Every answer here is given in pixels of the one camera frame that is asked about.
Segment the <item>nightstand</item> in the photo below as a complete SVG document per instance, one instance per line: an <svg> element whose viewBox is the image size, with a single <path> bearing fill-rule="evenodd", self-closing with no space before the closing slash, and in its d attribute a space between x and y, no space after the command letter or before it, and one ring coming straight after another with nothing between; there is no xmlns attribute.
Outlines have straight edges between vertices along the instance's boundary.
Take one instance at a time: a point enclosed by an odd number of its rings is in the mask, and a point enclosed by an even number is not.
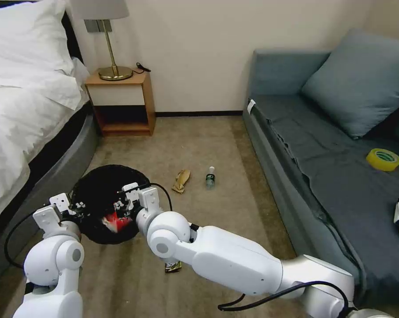
<svg viewBox="0 0 399 318"><path fill-rule="evenodd" d="M86 80L86 88L104 136L152 136L155 106L148 72L134 73L125 80L106 81L96 71Z"/></svg>

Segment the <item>plastic bottle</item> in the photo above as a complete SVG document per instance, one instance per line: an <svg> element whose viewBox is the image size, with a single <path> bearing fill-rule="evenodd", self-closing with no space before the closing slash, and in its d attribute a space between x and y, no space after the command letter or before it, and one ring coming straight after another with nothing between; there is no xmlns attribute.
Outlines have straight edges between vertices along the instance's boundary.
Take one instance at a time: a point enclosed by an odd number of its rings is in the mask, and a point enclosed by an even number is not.
<svg viewBox="0 0 399 318"><path fill-rule="evenodd" d="M207 189L211 189L214 187L214 184L216 183L216 176L214 175L214 167L209 168L209 173L207 174L205 178L205 184L207 186Z"/></svg>

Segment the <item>lamp stand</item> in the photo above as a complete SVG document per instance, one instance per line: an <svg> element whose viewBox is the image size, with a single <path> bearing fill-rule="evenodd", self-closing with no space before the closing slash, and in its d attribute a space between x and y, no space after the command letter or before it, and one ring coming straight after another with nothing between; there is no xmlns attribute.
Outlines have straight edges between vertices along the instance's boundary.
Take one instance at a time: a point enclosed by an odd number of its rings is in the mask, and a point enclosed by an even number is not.
<svg viewBox="0 0 399 318"><path fill-rule="evenodd" d="M110 37L108 35L108 30L105 26L105 21L102 21L103 30L105 32L106 43L108 44L108 49L110 51L112 65L107 68L101 68L99 70L99 77L103 80L125 80L133 76L133 70L125 66L117 66L114 60L114 54L112 53Z"/></svg>

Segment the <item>white pillow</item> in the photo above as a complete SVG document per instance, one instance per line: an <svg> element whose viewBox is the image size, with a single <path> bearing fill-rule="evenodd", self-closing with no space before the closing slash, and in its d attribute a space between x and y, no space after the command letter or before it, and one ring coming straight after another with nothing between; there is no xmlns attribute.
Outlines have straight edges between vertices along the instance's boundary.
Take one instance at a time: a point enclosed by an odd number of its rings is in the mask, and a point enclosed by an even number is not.
<svg viewBox="0 0 399 318"><path fill-rule="evenodd" d="M64 0L0 8L0 66L18 63L70 75L73 63L61 19Z"/></svg>

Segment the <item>carpet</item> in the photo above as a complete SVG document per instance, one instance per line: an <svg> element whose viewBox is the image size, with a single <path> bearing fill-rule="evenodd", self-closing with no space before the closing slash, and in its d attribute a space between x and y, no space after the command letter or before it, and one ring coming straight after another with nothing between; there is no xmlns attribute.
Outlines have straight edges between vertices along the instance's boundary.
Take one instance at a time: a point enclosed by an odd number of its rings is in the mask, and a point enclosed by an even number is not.
<svg viewBox="0 0 399 318"><path fill-rule="evenodd" d="M190 222L254 240L278 258L295 257L241 117L158 118L153 137L102 139L88 170L106 164L130 166L163 185L174 210ZM216 168L211 190L205 187L209 166ZM170 190L181 169L192 172L184 194ZM159 193L166 210L166 197ZM21 259L40 238L33 238ZM82 244L86 256L79 292L85 318L307 316L298 302L283 299L243 312L219 312L218 304L239 293L199 277L187 265L165 274L164 263L140 234L116 246L100 246L86 237ZM10 268L0 279L0 317L12 316L23 291L22 273ZM247 296L242 303L261 297Z"/></svg>

